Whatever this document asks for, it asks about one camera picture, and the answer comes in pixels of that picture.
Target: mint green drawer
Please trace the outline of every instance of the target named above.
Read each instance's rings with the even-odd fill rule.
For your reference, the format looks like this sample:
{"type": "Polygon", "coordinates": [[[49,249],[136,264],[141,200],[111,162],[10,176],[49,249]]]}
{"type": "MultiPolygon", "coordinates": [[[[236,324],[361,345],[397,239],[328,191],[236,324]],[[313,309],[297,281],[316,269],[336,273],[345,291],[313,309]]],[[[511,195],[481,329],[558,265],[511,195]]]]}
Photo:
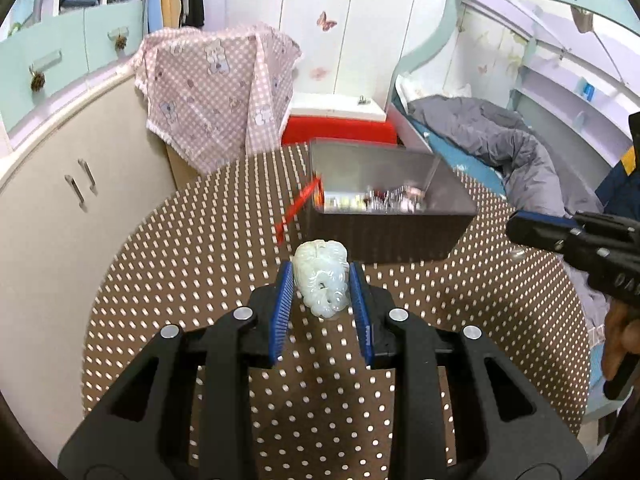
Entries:
{"type": "Polygon", "coordinates": [[[53,93],[88,73],[84,12],[44,18],[0,43],[0,113],[9,131],[53,93]],[[45,85],[31,91],[29,67],[41,69],[45,85]]]}
{"type": "Polygon", "coordinates": [[[142,2],[126,2],[92,7],[84,12],[84,36],[89,71],[98,70],[123,56],[130,56],[142,42],[142,2]],[[124,51],[118,52],[114,38],[127,38],[124,51]]]}

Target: brown pom-pom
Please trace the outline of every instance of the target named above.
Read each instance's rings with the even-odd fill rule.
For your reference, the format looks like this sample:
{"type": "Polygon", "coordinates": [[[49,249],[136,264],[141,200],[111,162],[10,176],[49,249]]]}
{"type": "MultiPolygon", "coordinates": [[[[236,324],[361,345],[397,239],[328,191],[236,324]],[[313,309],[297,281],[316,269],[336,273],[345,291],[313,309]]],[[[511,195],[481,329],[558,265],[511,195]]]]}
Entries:
{"type": "Polygon", "coordinates": [[[44,74],[42,72],[31,72],[31,91],[39,92],[44,88],[44,74]]]}
{"type": "Polygon", "coordinates": [[[124,50],[127,46],[127,38],[124,36],[118,36],[116,38],[116,50],[124,50]]]}

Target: blue mattress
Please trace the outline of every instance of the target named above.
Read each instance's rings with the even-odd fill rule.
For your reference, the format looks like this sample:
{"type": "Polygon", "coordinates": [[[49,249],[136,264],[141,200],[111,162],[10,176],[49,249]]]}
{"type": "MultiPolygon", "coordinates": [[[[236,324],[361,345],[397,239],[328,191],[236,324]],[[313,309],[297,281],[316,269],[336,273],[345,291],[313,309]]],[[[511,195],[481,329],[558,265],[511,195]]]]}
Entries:
{"type": "Polygon", "coordinates": [[[398,111],[407,118],[416,131],[424,137],[430,148],[433,150],[433,153],[440,155],[452,168],[462,170],[464,173],[472,176],[495,194],[503,197],[505,196],[502,179],[494,168],[491,168],[474,156],[463,152],[448,140],[445,140],[439,135],[433,133],[424,124],[421,124],[414,118],[408,116],[402,107],[398,93],[395,91],[392,103],[398,111]]]}

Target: white pillow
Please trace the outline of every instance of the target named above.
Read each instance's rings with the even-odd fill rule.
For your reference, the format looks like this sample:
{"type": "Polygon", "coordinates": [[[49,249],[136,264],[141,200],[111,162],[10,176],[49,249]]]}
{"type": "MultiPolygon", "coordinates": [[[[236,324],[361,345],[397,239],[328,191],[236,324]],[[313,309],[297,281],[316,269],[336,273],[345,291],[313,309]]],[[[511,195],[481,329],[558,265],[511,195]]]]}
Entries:
{"type": "Polygon", "coordinates": [[[462,88],[445,92],[441,86],[430,85],[430,82],[420,81],[411,77],[410,74],[401,74],[396,78],[396,91],[400,97],[402,108],[405,113],[409,113],[408,104],[416,99],[429,97],[432,95],[444,95],[444,97],[472,97],[471,85],[467,83],[462,88]]]}

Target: red tassel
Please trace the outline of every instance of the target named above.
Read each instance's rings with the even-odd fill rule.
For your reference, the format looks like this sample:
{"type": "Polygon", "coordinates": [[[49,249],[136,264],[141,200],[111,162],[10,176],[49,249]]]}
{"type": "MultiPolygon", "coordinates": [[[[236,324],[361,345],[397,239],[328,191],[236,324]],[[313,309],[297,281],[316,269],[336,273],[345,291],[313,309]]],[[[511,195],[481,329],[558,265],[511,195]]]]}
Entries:
{"type": "Polygon", "coordinates": [[[279,244],[284,241],[284,226],[290,223],[293,220],[293,217],[304,207],[306,201],[313,196],[316,187],[319,190],[320,205],[324,205],[324,189],[322,188],[322,181],[319,176],[315,176],[314,179],[303,188],[298,197],[294,200],[293,204],[289,206],[282,222],[276,224],[276,240],[279,244]]]}

